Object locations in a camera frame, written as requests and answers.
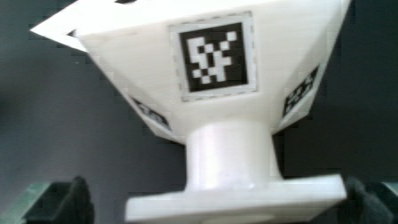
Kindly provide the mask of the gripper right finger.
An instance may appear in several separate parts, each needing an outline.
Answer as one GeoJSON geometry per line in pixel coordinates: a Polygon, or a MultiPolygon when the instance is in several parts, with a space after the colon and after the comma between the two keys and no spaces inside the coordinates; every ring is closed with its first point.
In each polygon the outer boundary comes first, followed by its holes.
{"type": "Polygon", "coordinates": [[[345,187],[339,224],[398,224],[398,182],[362,182],[348,177],[345,187]]]}

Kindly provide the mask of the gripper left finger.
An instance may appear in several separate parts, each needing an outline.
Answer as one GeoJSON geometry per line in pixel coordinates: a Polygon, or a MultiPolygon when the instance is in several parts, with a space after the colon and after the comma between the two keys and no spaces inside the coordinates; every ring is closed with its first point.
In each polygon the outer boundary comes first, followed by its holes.
{"type": "Polygon", "coordinates": [[[53,182],[25,213],[25,224],[94,224],[94,204],[85,179],[53,182]]]}

